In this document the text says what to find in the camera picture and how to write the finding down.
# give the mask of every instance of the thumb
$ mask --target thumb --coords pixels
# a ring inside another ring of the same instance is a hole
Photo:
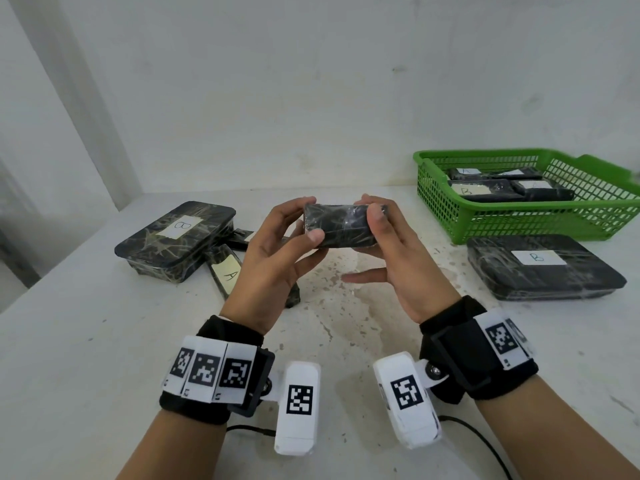
[[[398,238],[395,229],[391,225],[391,222],[389,222],[387,216],[382,212],[382,207],[380,207],[379,204],[369,204],[369,208],[367,209],[367,222],[385,258],[400,252],[402,242],[400,242],[400,238]]]
[[[271,257],[277,268],[277,273],[281,273],[293,266],[302,256],[316,249],[323,240],[324,231],[322,229],[313,229],[306,234],[290,239]]]

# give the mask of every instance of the yellow label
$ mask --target yellow label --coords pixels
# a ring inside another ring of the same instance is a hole
[[[222,283],[222,288],[225,289],[227,294],[231,294],[234,286],[236,286],[238,275],[240,275],[240,264],[238,261],[236,261],[233,256],[227,256],[220,264],[212,264],[211,268],[220,280],[220,283]]]

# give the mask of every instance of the fingernail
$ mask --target fingernail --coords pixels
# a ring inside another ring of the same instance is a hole
[[[380,207],[377,203],[372,203],[369,205],[371,209],[371,217],[373,217],[377,221],[381,221],[385,215],[382,213],[382,207]]]
[[[307,236],[314,244],[320,244],[324,239],[324,231],[322,229],[313,229],[307,233]]]

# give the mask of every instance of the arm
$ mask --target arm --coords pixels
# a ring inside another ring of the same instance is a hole
[[[327,254],[318,250],[302,258],[324,239],[320,229],[304,234],[302,221],[282,244],[287,228],[315,197],[302,197],[274,207],[252,238],[236,285],[220,316],[265,335],[275,325],[298,279]],[[117,480],[210,480],[225,439],[227,425],[199,422],[160,411]]]
[[[379,206],[369,206],[367,220],[378,245],[361,250],[384,259],[387,267],[346,274],[344,281],[391,283],[418,324],[460,299],[395,202],[365,194],[356,203],[388,205],[388,218]],[[640,480],[640,471],[538,376],[477,406],[525,480]]]

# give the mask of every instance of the container lid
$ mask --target container lid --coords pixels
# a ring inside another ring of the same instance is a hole
[[[500,290],[553,298],[580,298],[593,291],[624,287],[619,272],[567,235],[472,237],[469,261],[481,277]]]
[[[149,266],[175,266],[208,246],[235,215],[231,207],[188,201],[119,243],[115,253]]]

